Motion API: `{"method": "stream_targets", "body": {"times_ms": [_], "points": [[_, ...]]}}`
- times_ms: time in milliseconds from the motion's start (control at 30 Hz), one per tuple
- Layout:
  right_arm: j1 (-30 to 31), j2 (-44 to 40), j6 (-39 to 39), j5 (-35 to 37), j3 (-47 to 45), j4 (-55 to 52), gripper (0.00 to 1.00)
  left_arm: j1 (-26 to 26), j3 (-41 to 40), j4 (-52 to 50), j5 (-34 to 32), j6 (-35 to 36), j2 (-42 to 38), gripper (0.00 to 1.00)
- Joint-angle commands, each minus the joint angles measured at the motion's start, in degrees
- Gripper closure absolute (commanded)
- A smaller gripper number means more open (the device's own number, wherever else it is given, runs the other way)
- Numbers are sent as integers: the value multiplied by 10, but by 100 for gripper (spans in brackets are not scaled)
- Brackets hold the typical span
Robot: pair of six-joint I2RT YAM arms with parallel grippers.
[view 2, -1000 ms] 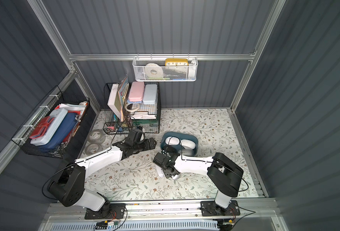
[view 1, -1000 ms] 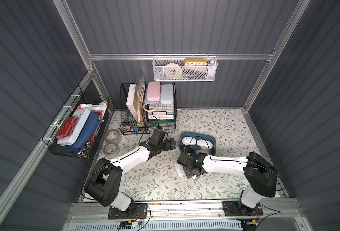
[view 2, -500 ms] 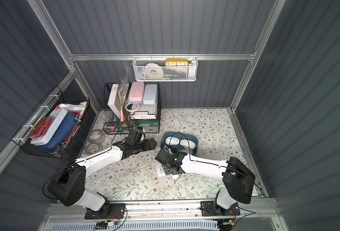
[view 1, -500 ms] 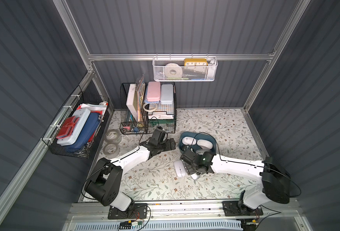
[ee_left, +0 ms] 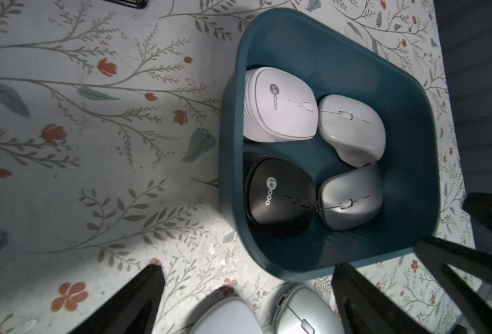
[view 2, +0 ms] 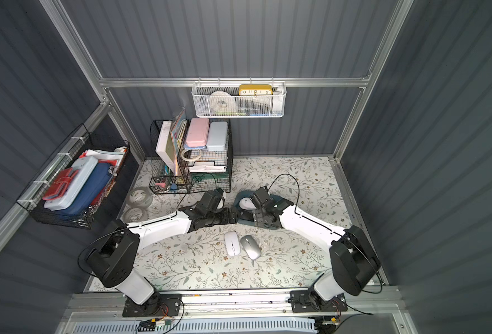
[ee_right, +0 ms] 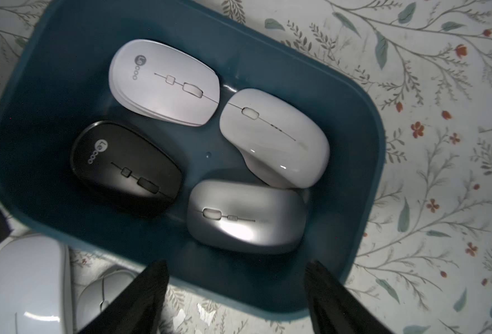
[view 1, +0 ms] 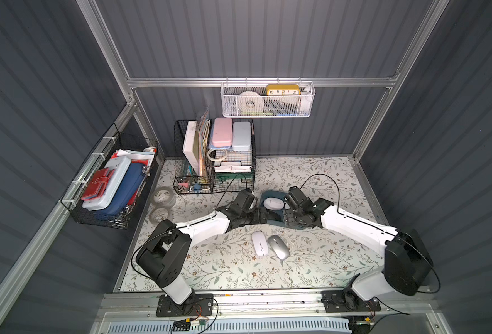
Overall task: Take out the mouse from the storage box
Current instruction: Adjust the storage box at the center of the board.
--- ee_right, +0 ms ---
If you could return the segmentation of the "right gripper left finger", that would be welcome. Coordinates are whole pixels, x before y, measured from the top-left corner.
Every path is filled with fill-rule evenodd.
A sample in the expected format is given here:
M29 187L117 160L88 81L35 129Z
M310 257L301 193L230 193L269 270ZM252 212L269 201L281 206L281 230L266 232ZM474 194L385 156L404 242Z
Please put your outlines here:
M78 333L156 333L160 323L169 270L155 261L136 273L134 281Z

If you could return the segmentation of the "black wireless mouse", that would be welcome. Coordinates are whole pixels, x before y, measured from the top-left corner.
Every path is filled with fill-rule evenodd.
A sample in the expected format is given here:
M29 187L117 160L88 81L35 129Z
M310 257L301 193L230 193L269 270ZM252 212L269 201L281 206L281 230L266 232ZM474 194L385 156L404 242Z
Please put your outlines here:
M70 167L88 188L144 218L168 209L183 181L180 168L158 146L112 121L94 122L79 134Z

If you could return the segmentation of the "white Lecoo wireless mouse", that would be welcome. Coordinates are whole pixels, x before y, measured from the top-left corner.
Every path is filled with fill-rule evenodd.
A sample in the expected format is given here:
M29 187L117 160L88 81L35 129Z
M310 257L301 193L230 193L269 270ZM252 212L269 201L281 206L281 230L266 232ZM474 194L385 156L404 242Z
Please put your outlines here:
M205 125L220 100L214 70L178 49L144 39L131 40L116 52L109 87L130 111L190 127Z

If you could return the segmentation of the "teal plastic storage box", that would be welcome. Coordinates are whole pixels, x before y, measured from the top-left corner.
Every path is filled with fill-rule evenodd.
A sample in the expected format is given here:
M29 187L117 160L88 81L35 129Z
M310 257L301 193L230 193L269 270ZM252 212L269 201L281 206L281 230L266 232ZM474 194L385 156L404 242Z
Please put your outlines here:
M247 255L202 245L187 232L190 192L203 179L253 182L217 121L193 128L123 109L108 84L113 55L147 38L203 61L233 89L275 95L320 126L331 146L305 192L304 237L291 253ZM172 207L139 218L73 174L70 152L96 121L128 126L180 167ZM353 266L385 161L379 112L353 80L193 1L54 1L42 15L0 99L0 202L21 223L60 242L139 266L165 260L173 284L269 320L308 314L304 272L320 261L340 281Z

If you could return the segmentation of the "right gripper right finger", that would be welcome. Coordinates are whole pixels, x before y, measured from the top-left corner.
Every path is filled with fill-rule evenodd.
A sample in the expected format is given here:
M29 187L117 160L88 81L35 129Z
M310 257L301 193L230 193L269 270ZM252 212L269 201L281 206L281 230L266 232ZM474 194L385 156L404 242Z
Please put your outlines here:
M390 333L318 260L305 268L304 289L315 333Z

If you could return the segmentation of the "silver wireless mouse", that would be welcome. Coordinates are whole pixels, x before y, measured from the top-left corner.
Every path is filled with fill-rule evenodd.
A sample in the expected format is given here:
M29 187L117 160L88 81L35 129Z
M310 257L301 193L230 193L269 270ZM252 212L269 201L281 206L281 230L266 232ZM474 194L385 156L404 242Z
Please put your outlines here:
M76 303L76 331L81 331L97 318L136 276L133 271L112 267L84 288Z

